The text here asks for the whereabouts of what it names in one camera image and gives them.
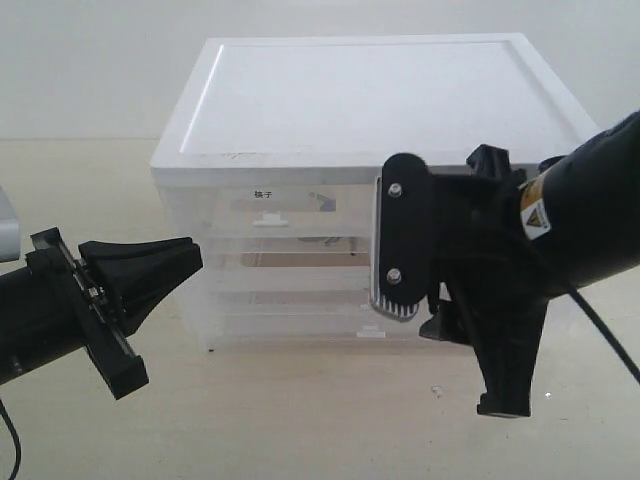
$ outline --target table surface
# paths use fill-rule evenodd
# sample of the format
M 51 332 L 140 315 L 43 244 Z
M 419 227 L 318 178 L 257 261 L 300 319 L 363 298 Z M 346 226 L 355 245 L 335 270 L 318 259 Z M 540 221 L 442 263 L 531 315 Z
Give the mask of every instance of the table surface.
M 0 143 L 23 253 L 29 233 L 54 225 L 74 251 L 86 240 L 168 236 L 148 170 L 154 147 Z M 633 270 L 586 292 L 636 359 L 639 282 Z M 299 344 L 208 355 L 166 301 L 131 339 L 151 383 L 129 397 L 115 402 L 82 351 L 2 387 L 23 441 L 20 478 L 635 478 L 640 387 L 574 311 L 568 326 L 552 316 L 545 333 L 533 417 L 509 421 L 475 415 L 483 385 L 465 348 Z M 0 452 L 7 471 L 5 433 Z

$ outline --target white plastic drawer cabinet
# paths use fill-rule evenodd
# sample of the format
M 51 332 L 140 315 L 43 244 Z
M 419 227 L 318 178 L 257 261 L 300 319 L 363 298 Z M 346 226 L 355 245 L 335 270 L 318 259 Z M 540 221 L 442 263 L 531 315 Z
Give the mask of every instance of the white plastic drawer cabinet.
M 409 151 L 465 171 L 482 143 L 535 165 L 597 129 L 513 35 L 214 39 L 151 167 L 205 268 L 180 289 L 203 346 L 417 335 L 367 307 L 373 182 Z

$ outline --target white lid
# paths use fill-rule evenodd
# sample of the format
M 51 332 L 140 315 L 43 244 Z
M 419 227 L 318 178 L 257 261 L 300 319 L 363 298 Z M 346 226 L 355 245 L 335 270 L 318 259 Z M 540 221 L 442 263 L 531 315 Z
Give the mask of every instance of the white lid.
M 212 39 L 151 166 L 164 185 L 369 183 L 398 152 L 532 164 L 596 132 L 519 34 Z

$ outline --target yellow warning sticker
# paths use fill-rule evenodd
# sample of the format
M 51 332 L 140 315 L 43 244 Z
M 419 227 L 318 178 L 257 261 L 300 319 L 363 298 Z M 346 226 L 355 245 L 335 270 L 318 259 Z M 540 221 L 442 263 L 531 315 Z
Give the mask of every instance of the yellow warning sticker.
M 551 230 L 551 223 L 549 223 L 542 197 L 545 174 L 546 172 L 526 184 L 520 199 L 522 226 L 530 240 L 541 237 Z

